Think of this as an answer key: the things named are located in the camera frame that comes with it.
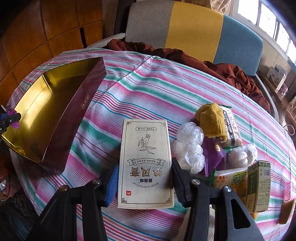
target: wooden wall panel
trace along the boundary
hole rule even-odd
[[[103,39],[103,21],[83,26],[87,46]]]
[[[82,41],[78,28],[67,31],[48,41],[52,56],[55,57],[63,51],[82,49]]]
[[[15,17],[3,35],[3,44],[10,66],[15,66],[45,41],[40,3],[32,1]]]
[[[103,20],[102,0],[76,0],[79,26]]]
[[[9,72],[0,82],[0,104],[7,105],[13,91],[17,88],[18,83],[12,72]]]
[[[10,65],[6,59],[6,54],[2,43],[0,42],[0,81],[10,71]]]
[[[47,39],[78,27],[75,0],[41,0]]]
[[[17,82],[20,83],[32,70],[51,58],[52,54],[47,43],[33,50],[12,69]]]

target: metal bolt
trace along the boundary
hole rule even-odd
[[[224,189],[225,189],[226,192],[231,192],[232,191],[231,187],[229,187],[229,186],[225,186]]]
[[[198,180],[198,179],[192,179],[192,184],[194,184],[194,185],[199,185],[200,184],[200,180]]]
[[[91,181],[91,183],[94,184],[94,185],[99,185],[101,183],[101,181],[100,181],[100,179],[93,179]]]
[[[66,191],[68,190],[69,186],[68,185],[63,185],[59,187],[59,191]]]

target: cardboard box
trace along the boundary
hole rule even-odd
[[[276,64],[270,77],[275,84],[276,89],[279,90],[286,80],[285,70],[281,66]]]
[[[20,127],[8,127],[3,141],[46,171],[63,172],[79,125],[105,76],[102,57],[43,73],[15,107],[22,116]]]
[[[267,72],[266,77],[269,78],[271,74],[274,74],[274,70],[272,68],[269,68],[269,71]]]
[[[171,165],[166,120],[124,119],[117,207],[127,209],[173,207]]]
[[[270,162],[268,161],[257,161],[248,167],[246,207],[250,213],[268,209],[270,171]]]

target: pink label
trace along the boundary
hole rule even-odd
[[[289,201],[291,199],[291,181],[284,184],[284,201]]]

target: yellow towel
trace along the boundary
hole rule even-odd
[[[195,119],[200,123],[205,136],[219,137],[223,142],[227,140],[224,115],[216,103],[201,106],[195,113]]]

